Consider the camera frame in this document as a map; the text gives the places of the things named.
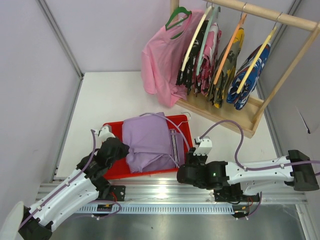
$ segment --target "yellow hanger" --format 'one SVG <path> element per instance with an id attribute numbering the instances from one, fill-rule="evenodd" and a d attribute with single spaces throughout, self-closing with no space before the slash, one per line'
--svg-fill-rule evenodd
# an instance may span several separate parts
<path id="1" fill-rule="evenodd" d="M 247 14 L 246 14 L 246 13 L 245 13 L 243 16 L 242 16 L 242 13 L 241 13 L 241 19 L 240 19 L 238 25 L 236 26 L 236 28 L 235 28 L 235 30 L 234 30 L 234 33 L 233 33 L 233 35 L 232 35 L 232 37 L 231 37 L 231 39 L 230 39 L 230 42 L 229 42 L 229 44 L 228 44 L 228 46 L 227 46 L 227 48 L 226 48 L 226 50 L 225 50 L 225 53 L 224 53 L 224 55 L 223 55 L 223 58 L 222 58 L 222 60 L 221 60 L 221 62 L 220 62 L 220 66 L 219 66 L 218 70 L 216 71 L 216 74 L 215 74 L 215 77 L 214 77 L 214 81 L 213 81 L 213 84 L 214 84 L 214 85 L 216 85 L 217 82 L 218 82 L 219 76 L 220 76 L 221 71 L 222 71 L 222 68 L 223 68 L 223 66 L 224 66 L 224 64 L 225 64 L 225 62 L 226 62 L 226 60 L 227 60 L 227 57 L 228 57 L 228 54 L 229 54 L 229 52 L 230 52 L 231 46 L 232 46 L 232 44 L 233 44 L 233 42 L 234 42 L 234 40 L 235 40 L 235 38 L 236 38 L 236 35 L 237 35 L 237 33 L 238 33 L 238 30 L 239 30 L 239 29 L 242 27 L 242 25 L 244 24 L 244 22 L 245 22 L 245 20 L 246 20 L 246 17 L 247 17 Z"/>
<path id="2" fill-rule="evenodd" d="M 262 52 L 264 51 L 266 45 L 269 43 L 270 39 L 271 39 L 271 38 L 273 37 L 273 35 L 275 34 L 275 32 L 276 32 L 276 30 L 277 30 L 276 23 L 278 22 L 281 14 L 282 14 L 282 13 L 280 13 L 280 15 L 278 16 L 278 18 L 277 18 L 277 20 L 276 20 L 276 22 L 275 22 L 275 24 L 274 24 L 274 26 L 273 26 L 272 31 L 270 32 L 270 34 L 268 35 L 268 37 L 266 38 L 266 40 L 264 41 L 264 43 L 261 45 L 259 51 L 256 53 L 256 55 L 255 55 L 255 57 L 254 57 L 254 59 L 253 59 L 253 61 L 252 61 L 250 67 L 249 67 L 248 70 L 246 71 L 246 73 L 245 73 L 245 75 L 244 75 L 244 77 L 243 77 L 243 79 L 242 79 L 242 81 L 241 81 L 241 83 L 240 83 L 240 85 L 239 85 L 239 87 L 238 87 L 238 89 L 237 89 L 237 91 L 236 91 L 237 94 L 239 94 L 239 93 L 241 92 L 242 88 L 244 87 L 244 85 L 245 85 L 245 83 L 246 83 L 246 81 L 247 81 L 247 79 L 248 79 L 248 77 L 249 77 L 249 74 L 251 73 L 252 69 L 254 69 L 254 66 L 255 66 L 255 64 L 257 63 L 258 58 L 261 56 L 261 54 L 262 54 Z"/>
<path id="3" fill-rule="evenodd" d="M 209 14 L 209 12 L 210 12 L 212 9 L 213 9 L 213 7 L 210 6 L 210 7 L 208 7 L 208 8 L 205 10 L 205 12 L 204 12 L 204 14 L 203 14 L 203 16 L 202 16 L 202 18 L 201 18 L 198 26 L 196 27 L 196 30 L 195 30 L 195 32 L 194 32 L 194 34 L 193 34 L 192 40 L 191 40 L 191 42 L 190 42 L 190 45 L 189 45 L 189 47 L 188 47 L 188 49 L 187 49 L 187 51 L 186 51 L 186 53 L 185 53 L 185 57 L 184 57 L 184 60 L 183 60 L 183 63 L 182 63 L 182 67 L 181 67 L 181 71 L 182 71 L 182 72 L 183 72 L 183 71 L 185 70 L 185 68 L 186 68 L 186 64 L 187 64 L 187 61 L 188 61 L 188 59 L 189 59 L 189 55 L 190 55 L 192 46 L 194 45 L 194 42 L 196 41 L 196 38 L 197 38 L 197 35 L 198 35 L 198 33 L 199 33 L 200 29 L 201 29 L 201 26 L 202 26 L 202 24 L 204 23 L 204 21 L 206 20 L 207 15 Z"/>

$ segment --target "white wall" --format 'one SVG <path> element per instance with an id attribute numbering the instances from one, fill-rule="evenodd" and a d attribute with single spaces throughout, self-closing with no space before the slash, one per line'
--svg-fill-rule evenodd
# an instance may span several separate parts
<path id="1" fill-rule="evenodd" d="M 0 1 L 0 226 L 51 175 L 79 79 L 35 0 Z"/>
<path id="2" fill-rule="evenodd" d="M 302 1 L 296 16 L 318 22 L 320 1 Z M 262 87 L 270 92 L 290 64 L 309 33 L 289 27 L 268 60 L 262 75 Z M 284 152 L 297 149 L 312 160 L 320 160 L 320 38 L 296 66 L 270 103 L 270 112 Z M 311 134 L 307 134 L 302 114 Z M 320 172 L 320 166 L 313 166 Z M 307 194 L 316 228 L 320 229 L 320 191 Z"/>
<path id="3" fill-rule="evenodd" d="M 168 21 L 170 0 L 46 0 L 83 72 L 139 71 L 141 51 Z M 248 3 L 287 12 L 294 0 L 248 0 Z M 202 0 L 180 0 L 188 10 L 202 9 Z M 240 12 L 222 7 L 218 19 L 219 52 L 229 42 Z M 249 15 L 238 64 L 266 39 L 274 22 Z"/>

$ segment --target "pink shirt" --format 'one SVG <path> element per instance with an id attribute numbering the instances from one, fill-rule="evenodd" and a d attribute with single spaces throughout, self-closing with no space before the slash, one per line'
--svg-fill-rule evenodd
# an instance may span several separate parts
<path id="1" fill-rule="evenodd" d="M 156 94 L 159 103 L 172 107 L 178 99 L 186 99 L 186 87 L 176 86 L 179 68 L 204 12 L 193 10 L 181 26 L 168 31 L 163 26 L 142 51 L 141 77 L 144 90 Z"/>

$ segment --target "robotic arm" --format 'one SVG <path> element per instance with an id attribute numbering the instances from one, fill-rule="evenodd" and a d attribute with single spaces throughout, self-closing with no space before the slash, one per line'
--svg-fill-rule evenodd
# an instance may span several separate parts
<path id="1" fill-rule="evenodd" d="M 105 200 L 109 195 L 111 184 L 103 176 L 115 161 L 127 156 L 129 146 L 116 138 L 107 125 L 98 132 L 98 136 L 103 141 L 102 146 L 95 150 L 96 155 L 85 170 L 90 155 L 84 157 L 71 175 L 46 197 L 30 208 L 24 207 L 22 222 L 29 218 L 19 230 L 24 240 L 48 240 L 52 232 L 79 208 L 96 199 Z"/>
<path id="2" fill-rule="evenodd" d="M 246 196 L 255 196 L 271 189 L 293 187 L 295 191 L 303 192 L 319 189 L 312 165 L 299 163 L 310 159 L 298 150 L 290 150 L 288 156 L 273 160 L 243 163 L 244 167 L 241 168 L 235 162 L 206 163 L 212 149 L 209 137 L 198 137 L 195 144 L 198 148 L 190 149 L 185 164 L 177 172 L 179 183 L 214 190 L 232 201 L 242 201 Z"/>

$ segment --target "wooden rod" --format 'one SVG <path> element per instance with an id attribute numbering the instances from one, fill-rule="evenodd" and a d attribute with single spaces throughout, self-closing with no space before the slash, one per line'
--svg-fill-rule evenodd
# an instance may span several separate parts
<path id="1" fill-rule="evenodd" d="M 264 19 L 269 19 L 274 22 L 279 22 L 281 24 L 297 27 L 300 29 L 307 30 L 312 32 L 315 27 L 318 25 L 315 21 L 310 21 L 307 19 L 303 19 L 296 16 L 291 16 L 288 14 L 281 14 L 279 11 L 274 11 L 268 8 L 264 8 L 261 6 L 256 6 L 253 4 L 245 3 L 243 1 L 238 0 L 204 0 L 209 3 L 217 4 L 220 6 L 224 6 L 230 9 L 234 9 L 237 11 L 243 11 L 244 13 L 251 14 L 257 17 L 261 17 Z"/>
<path id="2" fill-rule="evenodd" d="M 179 7 L 179 0 L 170 0 L 170 16 L 174 12 L 175 9 Z M 175 22 L 178 20 L 178 16 L 176 16 L 172 21 Z"/>
<path id="3" fill-rule="evenodd" d="M 301 47 L 300 51 L 298 52 L 298 54 L 295 56 L 295 58 L 293 59 L 293 61 L 291 62 L 291 64 L 289 65 L 289 67 L 286 69 L 286 71 L 283 73 L 283 75 L 281 76 L 280 80 L 278 81 L 278 83 L 274 86 L 272 92 L 270 93 L 270 95 L 267 97 L 267 99 L 263 102 L 263 104 L 261 105 L 261 107 L 259 108 L 259 110 L 256 112 L 256 114 L 253 117 L 252 122 L 254 123 L 255 120 L 259 117 L 260 114 L 262 114 L 265 110 L 265 108 L 268 106 L 268 104 L 270 103 L 270 101 L 272 100 L 272 98 L 276 95 L 276 93 L 278 92 L 278 90 L 280 89 L 280 87 L 282 86 L 282 84 L 284 84 L 285 80 L 289 77 L 289 75 L 291 74 L 291 72 L 294 70 L 294 68 L 296 67 L 296 65 L 298 64 L 298 62 L 302 59 L 302 57 L 305 55 L 305 53 L 307 52 L 307 50 L 310 48 L 310 46 L 312 45 L 312 43 L 317 39 L 317 36 L 320 33 L 320 22 L 318 23 L 318 25 L 315 27 L 315 29 L 313 30 L 313 32 L 311 32 L 308 36 L 308 38 L 305 40 L 303 46 Z"/>

